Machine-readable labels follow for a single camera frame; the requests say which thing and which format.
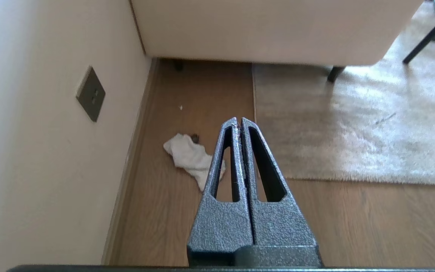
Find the rug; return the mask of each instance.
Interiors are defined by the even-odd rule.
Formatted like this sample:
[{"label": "rug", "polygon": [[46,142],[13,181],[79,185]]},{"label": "rug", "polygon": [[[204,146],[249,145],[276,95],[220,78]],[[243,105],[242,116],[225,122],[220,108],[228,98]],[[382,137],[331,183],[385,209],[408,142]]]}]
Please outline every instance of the rug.
[{"label": "rug", "polygon": [[435,25],[425,2],[376,65],[255,64],[256,121],[285,178],[435,184],[435,43],[402,59]]}]

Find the sofa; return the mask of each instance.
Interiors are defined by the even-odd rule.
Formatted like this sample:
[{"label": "sofa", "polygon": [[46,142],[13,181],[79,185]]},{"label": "sofa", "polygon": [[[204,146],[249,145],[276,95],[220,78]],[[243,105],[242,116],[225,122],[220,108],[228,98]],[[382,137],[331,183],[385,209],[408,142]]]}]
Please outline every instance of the sofa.
[{"label": "sofa", "polygon": [[371,65],[423,0],[133,0],[147,55],[189,60]]}]

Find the electrical socket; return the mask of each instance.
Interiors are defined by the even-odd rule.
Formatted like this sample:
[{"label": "electrical socket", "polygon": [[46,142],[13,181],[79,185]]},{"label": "electrical socket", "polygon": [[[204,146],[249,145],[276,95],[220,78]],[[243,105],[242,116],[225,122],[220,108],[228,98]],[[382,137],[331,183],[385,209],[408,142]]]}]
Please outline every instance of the electrical socket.
[{"label": "electrical socket", "polygon": [[76,99],[93,122],[97,122],[104,98],[105,90],[95,70],[89,66],[76,94]]}]

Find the white wall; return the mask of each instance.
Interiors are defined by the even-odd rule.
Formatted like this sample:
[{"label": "white wall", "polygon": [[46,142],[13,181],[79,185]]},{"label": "white wall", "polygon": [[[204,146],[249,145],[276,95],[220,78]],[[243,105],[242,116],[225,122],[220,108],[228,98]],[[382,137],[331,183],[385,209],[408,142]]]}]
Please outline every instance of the white wall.
[{"label": "white wall", "polygon": [[0,0],[0,271],[100,264],[149,67],[127,0]]}]

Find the wooden floor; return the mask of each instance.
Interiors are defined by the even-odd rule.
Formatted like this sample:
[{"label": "wooden floor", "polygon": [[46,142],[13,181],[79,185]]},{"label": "wooden floor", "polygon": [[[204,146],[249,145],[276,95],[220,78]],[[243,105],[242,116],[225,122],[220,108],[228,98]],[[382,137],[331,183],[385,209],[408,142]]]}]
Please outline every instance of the wooden floor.
[{"label": "wooden floor", "polygon": [[[162,144],[176,133],[197,133],[211,154],[222,122],[233,116],[253,118],[249,64],[186,62],[178,73],[171,62],[162,61],[112,265],[188,264],[186,241],[201,195],[195,180],[174,167]],[[317,181],[288,185],[316,235],[325,265],[435,267],[435,187]],[[217,197],[231,200],[230,171]]]}]

